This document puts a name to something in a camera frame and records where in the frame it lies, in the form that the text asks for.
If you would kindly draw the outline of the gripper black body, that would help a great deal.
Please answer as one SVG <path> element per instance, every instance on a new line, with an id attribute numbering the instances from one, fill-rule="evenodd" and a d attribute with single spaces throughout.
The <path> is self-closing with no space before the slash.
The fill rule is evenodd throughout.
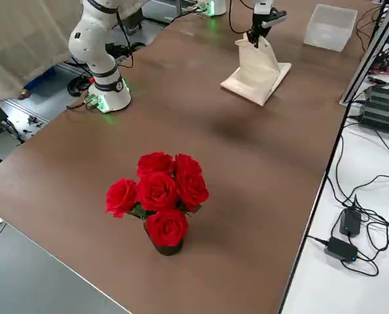
<path id="1" fill-rule="evenodd" d="M 252 15 L 252 31 L 258 35 L 267 35 L 270 27 L 263 27 L 264 22 L 268 22 L 269 14 L 253 14 Z"/>

